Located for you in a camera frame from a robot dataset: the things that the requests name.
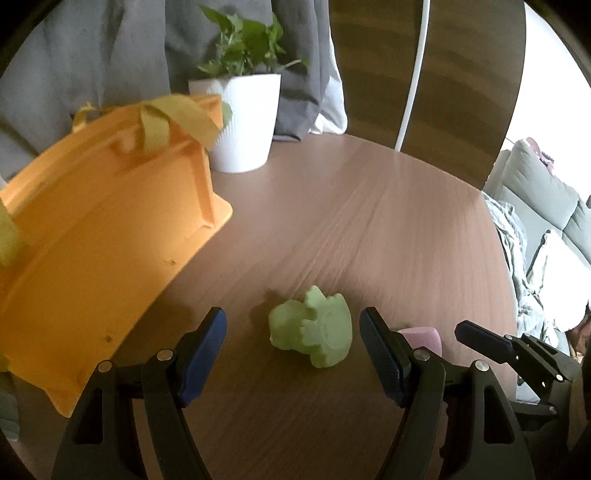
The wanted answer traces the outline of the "white floor lamp pole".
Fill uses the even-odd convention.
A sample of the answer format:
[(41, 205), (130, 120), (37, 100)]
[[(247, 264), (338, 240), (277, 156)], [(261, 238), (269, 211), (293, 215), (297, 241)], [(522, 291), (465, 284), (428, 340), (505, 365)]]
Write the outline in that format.
[(418, 92), (418, 87), (420, 83), (421, 73), (423, 69), (425, 51), (426, 51), (426, 44), (429, 32), (429, 24), (430, 24), (430, 17), (431, 17), (431, 0), (423, 0), (422, 1), (422, 10), (421, 10), (421, 22), (419, 28), (419, 36), (418, 36), (418, 43), (415, 55), (415, 61), (413, 66), (413, 71), (411, 75), (411, 80), (409, 84), (409, 90), (407, 95), (407, 100), (403, 112), (403, 116), (401, 118), (401, 125), (398, 131), (398, 136), (396, 139), (396, 143), (394, 143), (394, 150), (397, 152), (401, 152), (404, 141), (407, 135), (407, 131), (410, 125), (411, 116), (413, 113), (413, 108), (415, 105), (415, 100)]

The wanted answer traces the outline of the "orange plastic storage box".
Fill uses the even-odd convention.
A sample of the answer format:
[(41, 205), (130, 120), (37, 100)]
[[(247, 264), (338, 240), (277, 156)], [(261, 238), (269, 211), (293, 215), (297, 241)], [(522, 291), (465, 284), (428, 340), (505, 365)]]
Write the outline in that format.
[(1, 349), (60, 415), (228, 222), (208, 161), (222, 121), (216, 95), (119, 107), (2, 190)]

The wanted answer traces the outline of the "grey curtain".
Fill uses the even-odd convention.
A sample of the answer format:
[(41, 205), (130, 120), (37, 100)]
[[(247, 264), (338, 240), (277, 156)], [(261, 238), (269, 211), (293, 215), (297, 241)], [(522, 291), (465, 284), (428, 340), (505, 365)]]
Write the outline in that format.
[[(1, 178), (9, 181), (68, 135), (84, 104), (126, 105), (186, 93), (213, 54), (200, 1), (62, 1), (26, 36), (1, 72)], [(283, 26), (288, 68), (274, 135), (310, 134), (329, 81), (325, 1), (216, 1), (213, 8)]]

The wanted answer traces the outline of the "pink soft object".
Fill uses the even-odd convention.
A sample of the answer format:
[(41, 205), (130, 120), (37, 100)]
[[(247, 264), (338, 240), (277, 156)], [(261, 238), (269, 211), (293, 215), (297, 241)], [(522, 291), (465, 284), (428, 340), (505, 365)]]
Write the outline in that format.
[(427, 348), (438, 356), (443, 353), (443, 343), (434, 327), (411, 327), (399, 331), (413, 349)]

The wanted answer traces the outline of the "grey white blanket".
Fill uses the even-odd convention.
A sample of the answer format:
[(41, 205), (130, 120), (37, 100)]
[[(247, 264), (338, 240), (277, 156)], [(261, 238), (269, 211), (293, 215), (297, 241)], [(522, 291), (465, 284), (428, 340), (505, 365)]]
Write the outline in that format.
[(504, 252), (514, 291), (517, 334), (528, 334), (569, 355), (567, 333), (590, 305), (590, 266), (562, 236), (544, 232), (531, 261), (525, 225), (516, 208), (483, 195)]

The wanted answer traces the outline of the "white pot green plant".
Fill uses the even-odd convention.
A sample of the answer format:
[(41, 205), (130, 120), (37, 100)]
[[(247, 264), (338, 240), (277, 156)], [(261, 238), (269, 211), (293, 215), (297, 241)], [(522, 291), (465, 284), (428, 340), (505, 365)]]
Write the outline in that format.
[(211, 169), (231, 174), (259, 169), (273, 143), (280, 74), (294, 66), (307, 68), (308, 60), (280, 62), (287, 51), (280, 45), (283, 26), (276, 15), (264, 24), (205, 5), (199, 10), (217, 27), (213, 54), (197, 64), (202, 78), (189, 82), (192, 94), (221, 96), (223, 128), (209, 150)]

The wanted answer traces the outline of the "grey sofa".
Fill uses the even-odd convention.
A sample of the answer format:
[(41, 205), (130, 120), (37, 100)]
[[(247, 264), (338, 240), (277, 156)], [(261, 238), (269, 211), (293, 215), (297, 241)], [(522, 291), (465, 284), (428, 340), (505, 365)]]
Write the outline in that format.
[(525, 264), (534, 260), (543, 235), (555, 231), (590, 265), (590, 208), (569, 185), (552, 175), (525, 141), (497, 157), (484, 192), (514, 207), (527, 238)]

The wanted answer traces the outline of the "green dinosaur soft toy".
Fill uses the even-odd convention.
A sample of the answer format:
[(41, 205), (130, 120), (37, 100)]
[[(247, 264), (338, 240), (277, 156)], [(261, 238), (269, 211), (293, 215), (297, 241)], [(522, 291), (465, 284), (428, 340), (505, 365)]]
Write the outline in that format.
[(270, 343), (283, 351), (308, 355), (318, 369), (346, 359), (353, 342), (353, 321), (341, 293), (325, 296), (311, 287), (304, 300), (290, 299), (269, 314)]

